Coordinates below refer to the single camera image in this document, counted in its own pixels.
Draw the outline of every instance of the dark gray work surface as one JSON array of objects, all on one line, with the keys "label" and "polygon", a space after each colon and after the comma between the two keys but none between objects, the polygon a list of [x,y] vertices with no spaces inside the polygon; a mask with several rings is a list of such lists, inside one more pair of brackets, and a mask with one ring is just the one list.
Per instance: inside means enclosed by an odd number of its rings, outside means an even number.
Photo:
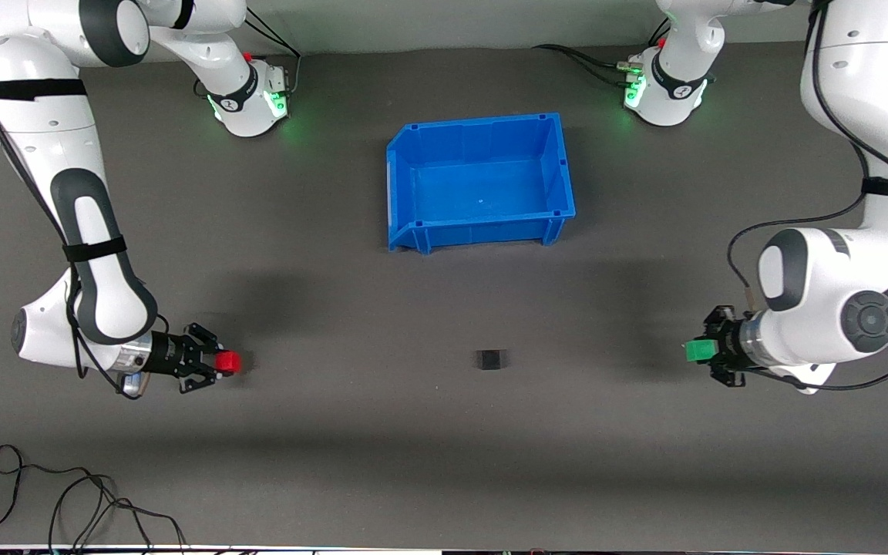
[{"label": "dark gray work surface", "polygon": [[[13,315],[64,262],[0,156],[0,442],[112,474],[194,543],[888,552],[888,383],[729,390],[681,350],[742,302],[734,232],[857,194],[852,151],[800,105],[801,56],[728,47],[677,129],[552,52],[311,56],[292,119],[253,140],[182,64],[87,70],[137,274],[175,327],[207,324],[253,368],[130,402],[17,359]],[[577,197],[560,243],[387,252],[402,124],[544,110]],[[480,348],[511,366],[475,369]],[[888,351],[835,380],[887,369]],[[64,482],[29,477],[0,542],[45,541]],[[121,516],[98,541],[138,540]]]}]

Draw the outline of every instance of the white wall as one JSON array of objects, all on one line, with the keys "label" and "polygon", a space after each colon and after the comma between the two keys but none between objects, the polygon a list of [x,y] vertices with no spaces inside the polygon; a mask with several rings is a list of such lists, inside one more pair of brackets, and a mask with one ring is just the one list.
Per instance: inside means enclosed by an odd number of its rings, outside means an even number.
[{"label": "white wall", "polygon": [[[249,6],[305,53],[635,45],[662,20],[653,0],[249,0]],[[808,10],[799,5],[723,21],[730,42],[802,41]],[[281,51],[248,27],[231,35],[248,52]],[[154,50],[151,59],[168,59]]]}]

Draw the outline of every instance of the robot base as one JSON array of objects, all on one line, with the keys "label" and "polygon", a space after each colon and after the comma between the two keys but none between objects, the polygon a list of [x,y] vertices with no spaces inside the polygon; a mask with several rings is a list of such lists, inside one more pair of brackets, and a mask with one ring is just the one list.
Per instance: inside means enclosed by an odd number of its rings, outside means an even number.
[{"label": "robot base", "polygon": [[289,92],[286,91],[286,71],[282,67],[269,66],[264,61],[253,60],[251,68],[258,74],[256,92],[239,112],[218,109],[208,97],[215,119],[225,124],[229,133],[239,137],[261,136],[272,129],[289,110]]},{"label": "robot base", "polygon": [[[651,67],[653,57],[660,52],[658,46],[652,46],[643,52],[630,56],[630,63],[642,64],[642,67]],[[701,95],[708,87],[708,81],[704,81],[697,91],[689,91],[687,98],[672,99],[669,92],[655,81],[651,71],[645,71],[638,81],[626,90],[623,106],[636,112],[646,123],[652,126],[677,126],[683,123],[695,108],[701,105]]]}]

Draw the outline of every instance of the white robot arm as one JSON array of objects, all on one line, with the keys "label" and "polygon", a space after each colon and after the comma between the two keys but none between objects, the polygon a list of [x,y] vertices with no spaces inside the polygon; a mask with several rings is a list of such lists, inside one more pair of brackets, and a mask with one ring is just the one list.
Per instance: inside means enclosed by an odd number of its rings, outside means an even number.
[{"label": "white robot arm", "polygon": [[257,136],[286,116],[285,74],[247,61],[225,35],[244,14],[244,0],[0,0],[1,138],[71,264],[15,317],[22,358],[97,368],[131,398],[150,373],[186,393],[239,369],[197,324],[182,336],[150,330],[156,300],[128,259],[77,68],[138,63],[152,36],[197,74],[230,133]]},{"label": "white robot arm", "polygon": [[888,0],[815,2],[811,26],[801,95],[818,123],[856,147],[863,223],[790,228],[769,240],[758,259],[768,310],[740,320],[716,307],[688,344],[688,359],[729,386],[754,372],[808,394],[857,388],[823,384],[836,363],[888,345]]},{"label": "white robot arm", "polygon": [[796,0],[656,0],[667,15],[665,46],[651,45],[628,59],[637,68],[624,106],[653,126],[676,126],[701,105],[706,75],[725,45],[726,15],[761,14]]}]

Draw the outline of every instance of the blue plastic storage bin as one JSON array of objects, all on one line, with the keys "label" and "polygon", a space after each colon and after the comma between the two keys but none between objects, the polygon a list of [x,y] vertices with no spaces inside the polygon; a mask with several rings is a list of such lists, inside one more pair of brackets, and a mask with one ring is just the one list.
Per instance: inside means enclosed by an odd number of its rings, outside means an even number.
[{"label": "blue plastic storage bin", "polygon": [[574,217],[556,113],[410,123],[385,151],[388,248],[557,241]]}]

